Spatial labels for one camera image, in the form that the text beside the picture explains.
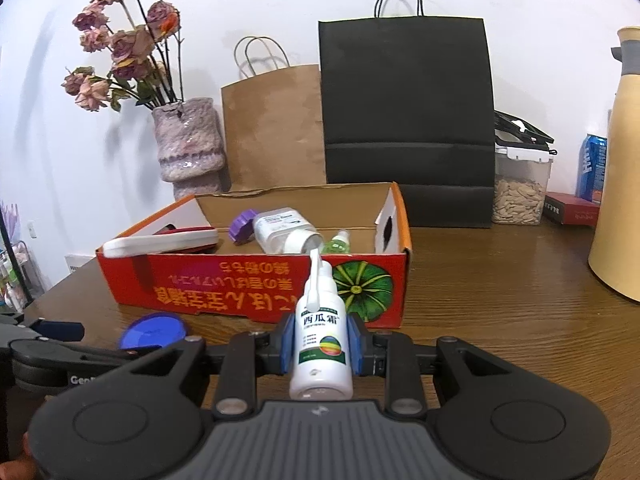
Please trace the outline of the person's hand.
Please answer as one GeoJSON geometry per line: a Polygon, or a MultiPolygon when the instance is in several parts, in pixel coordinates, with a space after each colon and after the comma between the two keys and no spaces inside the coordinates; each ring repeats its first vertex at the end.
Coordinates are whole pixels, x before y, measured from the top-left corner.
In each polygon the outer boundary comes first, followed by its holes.
{"type": "Polygon", "coordinates": [[[38,478],[38,468],[32,458],[28,445],[28,434],[23,434],[22,452],[14,460],[0,465],[1,480],[35,480],[38,478]]]}

